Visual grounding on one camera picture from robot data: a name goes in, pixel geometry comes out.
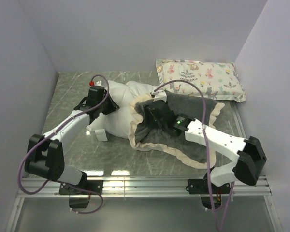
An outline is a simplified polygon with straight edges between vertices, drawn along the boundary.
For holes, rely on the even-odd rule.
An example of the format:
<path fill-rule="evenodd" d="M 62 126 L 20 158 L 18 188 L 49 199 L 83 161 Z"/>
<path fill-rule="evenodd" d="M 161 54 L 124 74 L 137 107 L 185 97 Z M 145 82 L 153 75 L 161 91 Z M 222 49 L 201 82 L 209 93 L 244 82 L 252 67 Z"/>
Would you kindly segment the grey pillowcase with cream ruffle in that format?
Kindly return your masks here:
<path fill-rule="evenodd" d="M 203 101 L 200 97 L 186 96 L 166 92 L 167 102 L 175 114 L 185 114 L 199 121 L 203 116 Z M 132 115 L 128 139 L 132 148 L 136 150 L 157 150 L 170 154 L 183 164 L 195 168 L 207 168 L 206 147 L 199 143 L 187 141 L 183 134 L 172 137 L 162 129 L 151 127 L 144 120 L 147 119 L 144 106 L 153 102 L 149 94 L 136 97 L 129 103 Z"/>

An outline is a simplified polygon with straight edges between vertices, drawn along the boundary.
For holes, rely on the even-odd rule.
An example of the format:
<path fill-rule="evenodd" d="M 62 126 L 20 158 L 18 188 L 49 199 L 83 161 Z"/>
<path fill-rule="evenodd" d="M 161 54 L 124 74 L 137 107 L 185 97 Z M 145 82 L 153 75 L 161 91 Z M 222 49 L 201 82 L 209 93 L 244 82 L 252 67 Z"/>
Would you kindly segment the white pillow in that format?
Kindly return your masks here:
<path fill-rule="evenodd" d="M 156 86 L 129 81 L 126 84 L 109 81 L 110 96 L 119 109 L 108 115 L 100 114 L 97 119 L 86 127 L 94 133 L 99 141 L 104 141 L 106 133 L 119 138 L 128 139 L 130 124 L 134 120 L 129 104 L 138 96 L 150 94 Z"/>

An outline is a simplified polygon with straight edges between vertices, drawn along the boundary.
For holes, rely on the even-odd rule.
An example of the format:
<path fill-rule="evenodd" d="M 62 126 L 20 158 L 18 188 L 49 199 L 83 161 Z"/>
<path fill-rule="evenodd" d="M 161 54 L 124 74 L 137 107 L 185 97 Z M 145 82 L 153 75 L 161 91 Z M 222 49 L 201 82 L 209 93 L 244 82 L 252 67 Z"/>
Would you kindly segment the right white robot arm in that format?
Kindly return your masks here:
<path fill-rule="evenodd" d="M 185 140 L 204 145 L 207 149 L 212 148 L 231 160 L 226 165 L 212 169 L 209 178 L 203 181 L 208 193 L 214 193 L 220 186 L 236 180 L 249 186 L 256 185 L 267 161 L 258 138 L 232 136 L 185 114 L 177 115 L 163 100 L 146 106 L 145 117 L 170 136 L 183 134 Z"/>

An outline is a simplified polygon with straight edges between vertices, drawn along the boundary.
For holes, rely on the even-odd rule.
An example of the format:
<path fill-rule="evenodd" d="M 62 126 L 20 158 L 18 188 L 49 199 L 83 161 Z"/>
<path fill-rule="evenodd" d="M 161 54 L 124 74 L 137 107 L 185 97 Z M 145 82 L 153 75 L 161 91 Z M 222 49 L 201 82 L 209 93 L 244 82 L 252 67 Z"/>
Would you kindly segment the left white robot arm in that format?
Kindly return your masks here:
<path fill-rule="evenodd" d="M 108 89 L 91 86 L 88 95 L 74 107 L 64 121 L 43 135 L 35 134 L 30 137 L 28 151 L 20 169 L 46 181 L 66 184 L 76 194 L 87 192 L 87 174 L 65 165 L 64 147 L 100 114 L 107 115 L 118 109 L 119 106 L 112 100 Z"/>

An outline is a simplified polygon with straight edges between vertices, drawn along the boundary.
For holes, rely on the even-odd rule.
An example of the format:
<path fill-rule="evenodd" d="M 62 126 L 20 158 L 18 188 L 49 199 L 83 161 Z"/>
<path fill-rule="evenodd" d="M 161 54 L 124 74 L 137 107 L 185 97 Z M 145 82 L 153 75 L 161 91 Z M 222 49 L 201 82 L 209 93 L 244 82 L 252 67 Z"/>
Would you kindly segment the animal print pillow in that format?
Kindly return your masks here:
<path fill-rule="evenodd" d="M 246 100 L 233 62 L 157 59 L 156 70 L 161 85 L 172 80 L 185 80 L 194 84 L 207 98 L 236 102 Z"/>

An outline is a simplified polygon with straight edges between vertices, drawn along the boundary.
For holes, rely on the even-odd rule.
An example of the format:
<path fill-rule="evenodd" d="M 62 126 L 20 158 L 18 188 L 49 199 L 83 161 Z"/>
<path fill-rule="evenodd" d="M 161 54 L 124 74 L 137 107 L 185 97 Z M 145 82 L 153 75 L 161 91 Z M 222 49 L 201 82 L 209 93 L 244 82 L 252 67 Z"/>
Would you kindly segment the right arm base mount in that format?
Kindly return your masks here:
<path fill-rule="evenodd" d="M 215 209 L 219 209 L 222 207 L 222 194 L 229 194 L 231 190 L 230 184 L 224 184 L 221 187 L 217 187 L 213 184 L 212 186 L 212 194 Z M 206 177 L 204 179 L 189 179 L 188 185 L 186 186 L 186 191 L 189 195 L 209 195 L 209 189 L 207 184 Z M 201 197 L 201 203 L 205 209 L 212 209 L 210 197 L 203 196 Z"/>

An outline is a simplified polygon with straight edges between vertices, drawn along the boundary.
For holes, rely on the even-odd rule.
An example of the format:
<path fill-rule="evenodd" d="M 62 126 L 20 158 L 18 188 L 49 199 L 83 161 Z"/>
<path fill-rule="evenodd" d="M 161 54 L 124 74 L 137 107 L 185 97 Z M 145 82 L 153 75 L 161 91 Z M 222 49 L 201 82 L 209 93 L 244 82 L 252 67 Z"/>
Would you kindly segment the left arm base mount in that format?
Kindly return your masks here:
<path fill-rule="evenodd" d="M 59 196 L 69 197 L 69 208 L 71 211 L 87 215 L 99 211 L 104 203 L 104 198 L 102 197 L 103 190 L 103 180 L 87 180 L 83 187 L 74 186 L 72 184 L 61 183 L 59 188 Z M 100 204 L 95 209 L 90 211 L 85 211 L 88 209 L 89 203 L 92 197 L 99 197 Z"/>

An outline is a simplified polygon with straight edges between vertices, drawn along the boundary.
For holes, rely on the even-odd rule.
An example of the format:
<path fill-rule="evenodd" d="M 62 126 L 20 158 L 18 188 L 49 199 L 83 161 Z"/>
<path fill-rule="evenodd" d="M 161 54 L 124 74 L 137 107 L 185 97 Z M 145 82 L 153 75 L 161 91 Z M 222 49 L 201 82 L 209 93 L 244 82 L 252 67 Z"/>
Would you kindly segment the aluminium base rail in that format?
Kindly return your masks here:
<path fill-rule="evenodd" d="M 93 176 L 101 194 L 76 193 L 48 183 L 35 194 L 19 192 L 8 221 L 9 232 L 213 232 L 211 211 L 197 190 L 202 175 L 145 177 Z M 281 232 L 268 180 L 255 186 L 236 182 L 222 195 L 217 217 L 225 232 Z"/>

